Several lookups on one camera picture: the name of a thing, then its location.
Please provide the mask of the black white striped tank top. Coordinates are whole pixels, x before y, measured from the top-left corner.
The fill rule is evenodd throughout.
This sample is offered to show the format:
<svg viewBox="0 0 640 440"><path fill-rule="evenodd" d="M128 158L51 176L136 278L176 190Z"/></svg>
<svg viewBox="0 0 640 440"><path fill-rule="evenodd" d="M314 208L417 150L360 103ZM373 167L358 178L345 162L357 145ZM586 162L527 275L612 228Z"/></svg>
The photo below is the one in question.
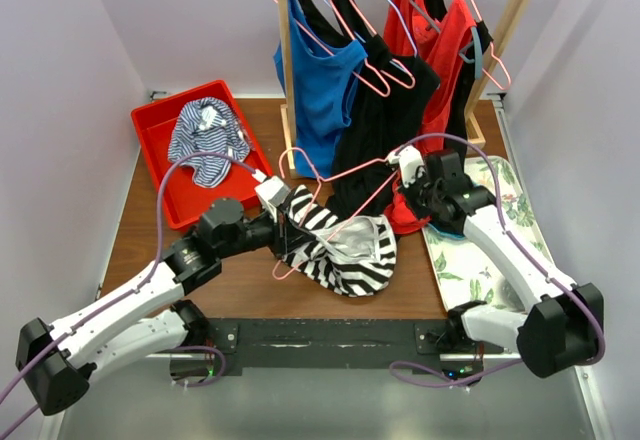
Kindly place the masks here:
<svg viewBox="0 0 640 440"><path fill-rule="evenodd" d="M388 219L356 216L341 221L296 187L286 203L289 220L311 239L286 254L282 262L337 295L367 297L383 291L397 263L397 243Z"/></svg>

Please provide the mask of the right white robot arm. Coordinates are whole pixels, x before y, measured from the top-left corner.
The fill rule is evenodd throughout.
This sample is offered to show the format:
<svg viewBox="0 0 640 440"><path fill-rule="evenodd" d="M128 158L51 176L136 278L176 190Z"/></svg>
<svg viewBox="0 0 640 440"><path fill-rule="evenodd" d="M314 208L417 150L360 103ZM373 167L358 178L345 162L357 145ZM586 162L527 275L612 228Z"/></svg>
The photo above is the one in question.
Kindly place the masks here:
<svg viewBox="0 0 640 440"><path fill-rule="evenodd" d="M399 191L410 211L478 247L524 307L510 312L485 300L456 306L447 313L446 345L459 353L479 342L503 347L539 378L600 361L605 353L600 290L561 272L510 226L499 190L474 183L455 152L423 156L406 146L398 157Z"/></svg>

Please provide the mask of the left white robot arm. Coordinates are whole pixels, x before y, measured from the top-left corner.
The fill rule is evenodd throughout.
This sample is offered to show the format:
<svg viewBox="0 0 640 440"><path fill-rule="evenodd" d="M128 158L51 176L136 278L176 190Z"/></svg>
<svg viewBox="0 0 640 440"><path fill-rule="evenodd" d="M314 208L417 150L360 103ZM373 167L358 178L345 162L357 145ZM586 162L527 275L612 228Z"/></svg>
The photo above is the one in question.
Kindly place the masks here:
<svg viewBox="0 0 640 440"><path fill-rule="evenodd" d="M269 204L248 218L239 201L217 200L125 284L51 323L34 318L24 324L18 378L37 410L52 416L123 365L163 350L196 352L206 343L208 323L187 295L218 276L228 257L261 248L283 257L307 237L282 206Z"/></svg>

